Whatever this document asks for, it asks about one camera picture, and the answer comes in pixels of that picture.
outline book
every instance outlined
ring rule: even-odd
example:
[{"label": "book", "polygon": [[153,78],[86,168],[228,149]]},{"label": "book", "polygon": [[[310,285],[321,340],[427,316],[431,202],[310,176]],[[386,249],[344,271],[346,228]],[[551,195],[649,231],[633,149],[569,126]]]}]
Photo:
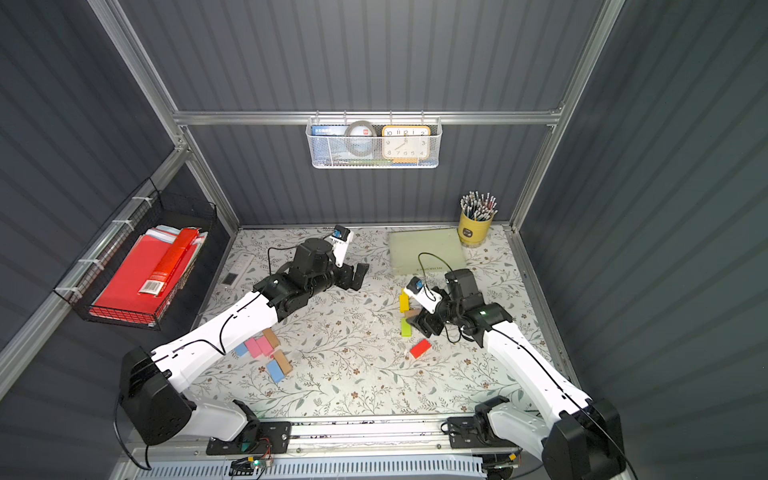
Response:
[{"label": "book", "polygon": [[154,323],[170,303],[166,300],[175,291],[176,284],[194,264],[206,236],[201,234],[186,249],[167,281],[167,288],[157,296],[139,293],[139,290],[171,244],[150,234],[139,237],[110,283],[94,301],[91,315],[145,325]]},{"label": "book", "polygon": [[144,281],[144,285],[139,289],[139,293],[160,295],[168,285],[168,280],[179,267],[181,258],[196,238],[197,228],[185,228],[176,235],[176,240],[168,247],[160,261],[157,262],[154,270],[152,270],[150,276]]}]

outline mounting plate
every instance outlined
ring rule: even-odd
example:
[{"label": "mounting plate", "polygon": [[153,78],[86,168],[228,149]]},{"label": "mounting plate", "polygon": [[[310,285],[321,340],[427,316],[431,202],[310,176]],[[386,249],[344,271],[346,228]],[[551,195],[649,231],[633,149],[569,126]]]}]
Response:
[{"label": "mounting plate", "polygon": [[483,449],[488,447],[517,447],[508,440],[483,442],[477,434],[475,417],[448,417],[448,432],[452,449]]},{"label": "mounting plate", "polygon": [[[258,427],[258,438],[267,437],[270,440],[273,455],[285,453],[288,451],[290,441],[290,426],[290,422],[261,422]],[[211,439],[208,441],[205,453],[207,455],[263,455],[266,452],[265,442],[249,451],[250,447],[251,445],[243,444],[239,439],[231,442]]]}]

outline clock face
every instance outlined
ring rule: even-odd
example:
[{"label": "clock face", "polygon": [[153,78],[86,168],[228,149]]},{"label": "clock face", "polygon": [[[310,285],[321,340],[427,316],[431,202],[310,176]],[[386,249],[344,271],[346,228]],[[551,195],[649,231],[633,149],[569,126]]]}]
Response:
[{"label": "clock face", "polygon": [[429,157],[429,127],[387,125],[382,128],[382,156],[392,160],[424,160]]}]

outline red box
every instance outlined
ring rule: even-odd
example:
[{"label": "red box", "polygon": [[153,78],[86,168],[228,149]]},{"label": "red box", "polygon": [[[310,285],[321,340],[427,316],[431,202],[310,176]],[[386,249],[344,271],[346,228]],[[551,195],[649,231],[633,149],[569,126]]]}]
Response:
[{"label": "red box", "polygon": [[424,352],[432,348],[432,344],[427,341],[427,339],[422,340],[419,342],[419,344],[411,349],[411,355],[413,355],[413,358],[418,359],[420,356],[424,355]]}]

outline gray wall panel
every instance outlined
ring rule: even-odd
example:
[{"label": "gray wall panel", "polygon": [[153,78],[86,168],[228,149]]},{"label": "gray wall panel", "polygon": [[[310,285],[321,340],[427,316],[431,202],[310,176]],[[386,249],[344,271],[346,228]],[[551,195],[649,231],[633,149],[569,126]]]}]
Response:
[{"label": "gray wall panel", "polygon": [[0,2],[2,345],[172,144],[85,2]]},{"label": "gray wall panel", "polygon": [[179,169],[174,178],[165,186],[163,192],[171,192],[172,194],[184,195],[185,197],[198,200],[207,200],[205,194],[200,189],[200,185],[186,165]]},{"label": "gray wall panel", "polygon": [[206,159],[244,225],[455,221],[469,189],[509,218],[547,128],[444,128],[440,165],[416,170],[312,167],[304,127],[195,126]]},{"label": "gray wall panel", "polygon": [[768,466],[766,22],[764,2],[628,2],[522,229],[641,477]]},{"label": "gray wall panel", "polygon": [[[5,346],[173,144],[85,1],[0,2],[0,71]],[[120,358],[166,340],[65,318],[0,402],[0,478],[106,478]]]},{"label": "gray wall panel", "polygon": [[599,0],[124,2],[182,110],[556,108]]}]

